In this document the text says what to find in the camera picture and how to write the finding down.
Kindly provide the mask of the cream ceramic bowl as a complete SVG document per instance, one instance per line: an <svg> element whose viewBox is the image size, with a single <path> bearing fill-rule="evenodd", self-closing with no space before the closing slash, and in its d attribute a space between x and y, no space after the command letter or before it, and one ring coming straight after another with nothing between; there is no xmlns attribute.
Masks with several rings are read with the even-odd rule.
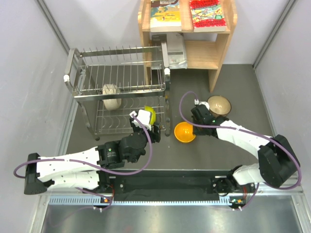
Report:
<svg viewBox="0 0 311 233"><path fill-rule="evenodd" d="M104 99L104 107L108 111L114 111L120 108L121 99L116 98L116 95L121 91L115 84L105 84L102 89L103 95L109 96L109 98Z"/></svg>

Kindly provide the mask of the lime green bowl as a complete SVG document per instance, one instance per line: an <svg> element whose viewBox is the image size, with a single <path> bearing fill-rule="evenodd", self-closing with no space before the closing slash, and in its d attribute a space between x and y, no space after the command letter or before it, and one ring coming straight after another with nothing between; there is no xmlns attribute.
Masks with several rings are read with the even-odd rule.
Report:
<svg viewBox="0 0 311 233"><path fill-rule="evenodd" d="M144 110L151 113L150 125L154 125L156 121L156 112L151 106L144 106Z"/></svg>

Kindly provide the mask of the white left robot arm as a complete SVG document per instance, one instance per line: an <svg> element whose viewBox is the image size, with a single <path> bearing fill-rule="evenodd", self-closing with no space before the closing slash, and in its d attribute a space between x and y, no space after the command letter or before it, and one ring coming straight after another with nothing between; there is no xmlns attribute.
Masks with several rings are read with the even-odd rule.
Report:
<svg viewBox="0 0 311 233"><path fill-rule="evenodd" d="M88 150L58 157L43 157L38 153L28 155L24 194L42 194L56 188L83 188L106 192L110 180L106 174L136 163L145 155L148 144L160 142L161 126L155 123L144 131L133 125L133 132L121 140L106 142Z"/></svg>

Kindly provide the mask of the steel two-tier dish rack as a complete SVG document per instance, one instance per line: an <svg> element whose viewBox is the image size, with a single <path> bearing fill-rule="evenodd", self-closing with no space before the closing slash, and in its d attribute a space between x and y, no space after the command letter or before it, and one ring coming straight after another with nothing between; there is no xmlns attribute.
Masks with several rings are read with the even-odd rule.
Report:
<svg viewBox="0 0 311 233"><path fill-rule="evenodd" d="M82 111L86 128L95 140L105 134L129 133L129 114L151 106L165 135L171 133L170 69L166 44L69 51L64 83ZM117 110L108 111L103 100L105 84L115 84L121 99Z"/></svg>

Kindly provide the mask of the wooden shelf unit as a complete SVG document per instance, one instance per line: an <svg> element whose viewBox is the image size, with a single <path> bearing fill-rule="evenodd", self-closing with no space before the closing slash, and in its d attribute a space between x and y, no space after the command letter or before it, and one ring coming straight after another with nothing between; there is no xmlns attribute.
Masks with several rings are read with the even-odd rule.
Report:
<svg viewBox="0 0 311 233"><path fill-rule="evenodd" d="M190 69L207 69L209 91L213 92L225 60L234 30L238 21L237 8L234 0L220 1L223 9L226 30L216 32L214 42L204 40L185 40L188 67ZM151 44L150 40L151 2L141 0L138 10L138 28L142 46Z"/></svg>

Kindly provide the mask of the dark blue bowl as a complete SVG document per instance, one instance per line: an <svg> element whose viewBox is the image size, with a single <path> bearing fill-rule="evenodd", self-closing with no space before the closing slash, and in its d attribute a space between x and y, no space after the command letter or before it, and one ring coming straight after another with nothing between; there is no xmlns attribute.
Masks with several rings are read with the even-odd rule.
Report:
<svg viewBox="0 0 311 233"><path fill-rule="evenodd" d="M216 107L212 110L216 116L227 116L231 112L231 107Z"/></svg>

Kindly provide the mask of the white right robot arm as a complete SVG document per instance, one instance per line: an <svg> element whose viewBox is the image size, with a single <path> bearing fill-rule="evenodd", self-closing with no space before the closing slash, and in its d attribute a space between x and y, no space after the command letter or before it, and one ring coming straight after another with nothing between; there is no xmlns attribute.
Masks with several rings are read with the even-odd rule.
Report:
<svg viewBox="0 0 311 233"><path fill-rule="evenodd" d="M286 137L261 135L224 116L214 117L206 104L195 105L191 113L194 134L229 142L257 159L255 164L236 166L228 172L226 184L230 191L238 192L250 183L265 183L281 189L294 173L301 172L300 162Z"/></svg>

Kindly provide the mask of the yellow blue cover book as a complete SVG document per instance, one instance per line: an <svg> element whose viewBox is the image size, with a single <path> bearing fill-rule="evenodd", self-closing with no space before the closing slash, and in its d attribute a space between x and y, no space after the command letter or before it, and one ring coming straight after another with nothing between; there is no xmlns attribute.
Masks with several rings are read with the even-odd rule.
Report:
<svg viewBox="0 0 311 233"><path fill-rule="evenodd" d="M179 0L152 0L150 8L150 31L182 31Z"/></svg>

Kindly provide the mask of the orange bowl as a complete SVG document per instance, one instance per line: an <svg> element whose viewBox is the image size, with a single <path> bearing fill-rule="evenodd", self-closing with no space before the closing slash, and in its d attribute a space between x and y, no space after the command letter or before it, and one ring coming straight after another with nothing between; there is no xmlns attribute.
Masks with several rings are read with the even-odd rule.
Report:
<svg viewBox="0 0 311 233"><path fill-rule="evenodd" d="M181 143L190 143L196 138L196 135L193 134L192 125L185 121L175 126L174 136Z"/></svg>

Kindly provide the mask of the red colourful cover book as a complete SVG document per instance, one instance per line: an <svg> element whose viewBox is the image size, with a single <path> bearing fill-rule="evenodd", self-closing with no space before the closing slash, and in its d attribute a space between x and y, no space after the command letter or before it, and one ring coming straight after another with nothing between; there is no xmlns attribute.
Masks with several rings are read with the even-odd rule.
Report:
<svg viewBox="0 0 311 233"><path fill-rule="evenodd" d="M226 30L225 15L219 0L191 0L189 7L195 33Z"/></svg>

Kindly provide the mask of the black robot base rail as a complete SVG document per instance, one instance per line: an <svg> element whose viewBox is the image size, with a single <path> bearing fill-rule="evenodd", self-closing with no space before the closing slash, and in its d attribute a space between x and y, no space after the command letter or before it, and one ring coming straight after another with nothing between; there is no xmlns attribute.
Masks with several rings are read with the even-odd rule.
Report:
<svg viewBox="0 0 311 233"><path fill-rule="evenodd" d="M114 191L116 201L204 201L220 195L252 194L251 184L233 184L227 170L144 170L124 176L100 172L100 190Z"/></svg>

